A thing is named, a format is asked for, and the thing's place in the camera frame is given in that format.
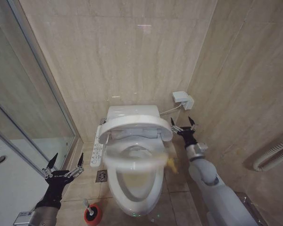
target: white cable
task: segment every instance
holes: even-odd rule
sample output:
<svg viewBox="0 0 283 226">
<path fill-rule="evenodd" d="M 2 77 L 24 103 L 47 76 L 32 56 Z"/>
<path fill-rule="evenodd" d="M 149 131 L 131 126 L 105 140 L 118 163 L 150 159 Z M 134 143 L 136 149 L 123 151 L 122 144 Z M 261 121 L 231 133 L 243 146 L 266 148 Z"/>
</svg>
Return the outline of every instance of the white cable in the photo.
<svg viewBox="0 0 283 226">
<path fill-rule="evenodd" d="M 177 109 L 177 108 L 181 107 L 182 105 L 183 105 L 183 104 L 181 104 L 181 103 L 180 103 L 177 107 L 172 108 L 172 109 L 167 110 L 167 111 L 164 111 L 164 112 L 161 112 L 161 113 L 159 113 L 159 115 L 162 115 L 162 114 L 168 113 L 168 112 L 170 112 L 170 111 L 172 111 L 172 110 L 175 110 L 175 109 Z"/>
</svg>

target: shower enclosure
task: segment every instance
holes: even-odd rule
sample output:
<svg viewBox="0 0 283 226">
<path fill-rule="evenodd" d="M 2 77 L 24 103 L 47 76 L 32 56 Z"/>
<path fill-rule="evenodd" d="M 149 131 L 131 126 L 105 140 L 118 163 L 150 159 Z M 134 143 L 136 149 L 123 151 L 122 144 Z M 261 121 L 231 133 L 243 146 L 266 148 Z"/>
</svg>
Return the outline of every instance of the shower enclosure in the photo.
<svg viewBox="0 0 283 226">
<path fill-rule="evenodd" d="M 61 169 L 78 139 L 29 29 L 18 1 L 0 0 L 0 225 L 34 207 L 42 168 L 58 153 Z"/>
</svg>

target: tiled floor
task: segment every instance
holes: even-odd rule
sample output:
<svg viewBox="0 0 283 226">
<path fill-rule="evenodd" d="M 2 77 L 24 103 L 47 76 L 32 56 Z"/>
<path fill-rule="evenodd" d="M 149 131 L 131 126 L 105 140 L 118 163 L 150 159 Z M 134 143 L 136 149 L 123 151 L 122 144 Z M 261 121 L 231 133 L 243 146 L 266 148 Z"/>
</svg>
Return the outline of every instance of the tiled floor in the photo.
<svg viewBox="0 0 283 226">
<path fill-rule="evenodd" d="M 62 199 L 62 207 L 57 216 L 58 226 L 86 225 L 83 219 L 84 198 L 101 207 L 103 218 L 100 226 L 201 226 L 181 168 L 179 174 L 165 169 L 162 194 L 156 207 L 146 216 L 133 218 L 118 207 L 108 182 L 95 182 L 97 171 L 104 167 L 90 167 L 92 148 L 93 144 L 83 145 L 85 171 L 69 185 Z M 172 146 L 167 144 L 166 149 L 170 150 Z M 171 152 L 173 153 L 170 155 L 176 157 L 176 153 L 173 150 Z"/>
</svg>

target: toilet brush holder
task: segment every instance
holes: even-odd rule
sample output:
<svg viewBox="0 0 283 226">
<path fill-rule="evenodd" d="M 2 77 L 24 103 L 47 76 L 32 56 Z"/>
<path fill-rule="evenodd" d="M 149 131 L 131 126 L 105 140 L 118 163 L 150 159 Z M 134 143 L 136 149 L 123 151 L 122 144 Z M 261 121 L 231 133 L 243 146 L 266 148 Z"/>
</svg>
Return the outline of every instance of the toilet brush holder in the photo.
<svg viewBox="0 0 283 226">
<path fill-rule="evenodd" d="M 96 226 L 102 219 L 102 210 L 98 207 L 98 205 L 90 204 L 89 208 L 85 210 L 84 219 L 87 225 Z"/>
</svg>

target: toilet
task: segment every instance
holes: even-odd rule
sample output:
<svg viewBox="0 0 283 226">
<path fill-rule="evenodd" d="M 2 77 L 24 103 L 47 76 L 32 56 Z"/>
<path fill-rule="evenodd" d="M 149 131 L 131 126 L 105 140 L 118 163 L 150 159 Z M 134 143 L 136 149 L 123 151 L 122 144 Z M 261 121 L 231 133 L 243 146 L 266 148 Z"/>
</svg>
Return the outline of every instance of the toilet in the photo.
<svg viewBox="0 0 283 226">
<path fill-rule="evenodd" d="M 99 131 L 104 144 L 110 191 L 128 215 L 148 214 L 159 200 L 167 153 L 172 140 L 169 123 L 156 105 L 111 106 Z"/>
</svg>

